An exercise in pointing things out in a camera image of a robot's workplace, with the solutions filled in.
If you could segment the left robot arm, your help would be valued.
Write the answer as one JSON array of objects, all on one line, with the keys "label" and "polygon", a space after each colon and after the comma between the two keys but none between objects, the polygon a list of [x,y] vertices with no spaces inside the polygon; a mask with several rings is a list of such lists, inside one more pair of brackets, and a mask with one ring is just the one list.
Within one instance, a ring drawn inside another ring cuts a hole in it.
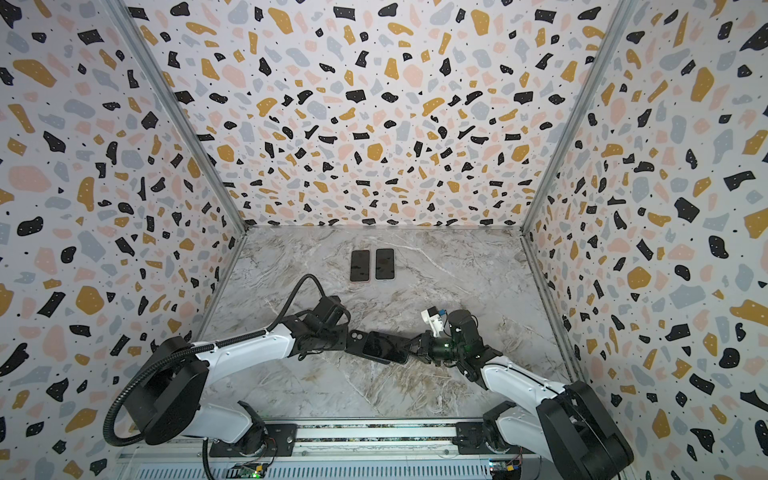
[{"label": "left robot arm", "polygon": [[323,296],[314,309],[255,332],[209,343],[172,337],[115,399],[105,419],[104,438],[113,446],[201,438],[252,456],[266,447],[266,423],[245,401],[236,410],[206,402],[208,390],[257,365],[344,350],[350,318],[338,297]]}]

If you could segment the blue edged phone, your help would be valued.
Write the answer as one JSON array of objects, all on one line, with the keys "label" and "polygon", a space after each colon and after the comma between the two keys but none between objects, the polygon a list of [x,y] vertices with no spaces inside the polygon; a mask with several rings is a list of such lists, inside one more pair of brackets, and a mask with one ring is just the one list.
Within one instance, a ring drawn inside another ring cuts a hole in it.
[{"label": "blue edged phone", "polygon": [[408,362],[409,352],[406,344],[409,340],[405,337],[370,332],[362,347],[362,355],[372,361],[382,364],[401,364]]}]

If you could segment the purple edged phone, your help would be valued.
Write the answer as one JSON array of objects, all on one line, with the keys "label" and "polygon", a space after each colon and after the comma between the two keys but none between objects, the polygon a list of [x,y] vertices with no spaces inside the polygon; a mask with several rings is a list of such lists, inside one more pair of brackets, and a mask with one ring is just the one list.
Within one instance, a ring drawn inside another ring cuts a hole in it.
[{"label": "purple edged phone", "polygon": [[375,278],[377,280],[392,280],[395,278],[395,251],[392,248],[376,250]]}]

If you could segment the silver edged phone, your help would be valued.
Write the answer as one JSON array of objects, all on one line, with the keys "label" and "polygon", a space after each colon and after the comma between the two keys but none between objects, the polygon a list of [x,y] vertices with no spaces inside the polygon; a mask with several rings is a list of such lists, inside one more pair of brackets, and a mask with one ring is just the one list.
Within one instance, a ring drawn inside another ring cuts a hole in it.
[{"label": "silver edged phone", "polygon": [[350,258],[350,276],[353,283],[370,280],[371,254],[369,250],[353,250]]}]

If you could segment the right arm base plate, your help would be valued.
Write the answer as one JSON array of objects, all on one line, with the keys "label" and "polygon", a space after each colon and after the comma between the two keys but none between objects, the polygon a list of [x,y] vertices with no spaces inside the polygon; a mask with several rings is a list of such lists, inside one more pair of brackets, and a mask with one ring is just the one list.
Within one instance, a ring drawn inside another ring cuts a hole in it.
[{"label": "right arm base plate", "polygon": [[513,446],[501,436],[494,421],[459,422],[455,425],[456,435],[452,444],[462,455],[508,454]]}]

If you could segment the black phone case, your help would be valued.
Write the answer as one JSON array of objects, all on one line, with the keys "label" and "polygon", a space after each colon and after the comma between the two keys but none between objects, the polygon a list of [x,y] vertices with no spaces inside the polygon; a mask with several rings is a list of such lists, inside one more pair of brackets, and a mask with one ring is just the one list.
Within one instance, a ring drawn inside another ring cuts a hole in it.
[{"label": "black phone case", "polygon": [[369,333],[370,332],[361,330],[351,330],[347,337],[345,352],[360,358],[364,358],[362,355],[362,347],[364,346],[366,337]]}]

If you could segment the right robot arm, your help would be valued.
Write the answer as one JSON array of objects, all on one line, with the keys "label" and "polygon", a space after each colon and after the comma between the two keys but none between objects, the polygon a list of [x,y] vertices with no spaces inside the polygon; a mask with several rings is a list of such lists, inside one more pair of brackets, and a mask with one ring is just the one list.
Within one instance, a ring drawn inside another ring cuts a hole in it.
[{"label": "right robot arm", "polygon": [[425,364],[454,367],[512,405],[491,415],[491,435],[552,462],[564,479],[614,479],[634,452],[594,390],[583,381],[549,380],[516,364],[481,337],[477,317],[431,307],[424,333],[399,348]]}]

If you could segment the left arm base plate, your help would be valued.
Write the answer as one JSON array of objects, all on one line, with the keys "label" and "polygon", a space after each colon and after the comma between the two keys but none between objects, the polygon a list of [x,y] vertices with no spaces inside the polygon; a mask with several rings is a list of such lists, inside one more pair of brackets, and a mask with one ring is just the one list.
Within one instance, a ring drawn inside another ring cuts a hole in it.
[{"label": "left arm base plate", "polygon": [[214,443],[209,450],[213,458],[257,460],[290,457],[297,439],[298,425],[292,423],[267,424],[253,427],[245,436],[233,443]]}]

